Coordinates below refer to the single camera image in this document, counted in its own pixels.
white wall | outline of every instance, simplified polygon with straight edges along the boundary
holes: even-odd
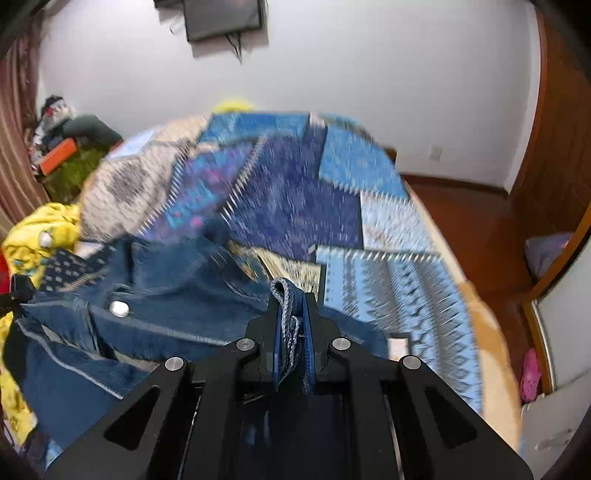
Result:
[[[525,151],[527,150],[527,145],[530,142],[531,129],[534,126],[535,109],[538,105],[538,93],[540,91],[540,30],[538,28],[534,6],[528,5],[527,8],[531,11],[528,19],[528,32],[530,34],[530,91],[528,92],[521,135],[519,137],[517,148],[515,149],[515,157],[509,168],[507,178],[505,179],[504,186],[505,190],[508,192],[513,188]]]
[[[401,171],[504,185],[530,93],[525,0],[268,0],[268,9],[268,45],[240,65],[225,40],[194,58],[150,0],[70,0],[47,21],[44,87],[124,136],[235,97],[336,112],[396,146]],[[432,146],[443,148],[439,163]]]

flat screen tv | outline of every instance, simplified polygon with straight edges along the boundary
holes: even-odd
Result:
[[[189,42],[262,27],[261,0],[184,0]]]

metal button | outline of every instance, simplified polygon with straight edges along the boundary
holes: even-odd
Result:
[[[129,315],[129,305],[127,305],[124,301],[112,301],[109,310],[113,315],[120,318],[124,318]]]

black cable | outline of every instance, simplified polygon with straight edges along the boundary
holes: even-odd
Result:
[[[228,40],[229,44],[234,48],[234,52],[236,53],[236,57],[242,65],[242,34],[240,32],[234,34],[226,34],[226,39]]]

wooden floor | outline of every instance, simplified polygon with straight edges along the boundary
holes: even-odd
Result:
[[[466,277],[494,311],[519,380],[533,347],[519,301],[532,286],[523,258],[524,235],[506,195],[407,181],[423,201]]]

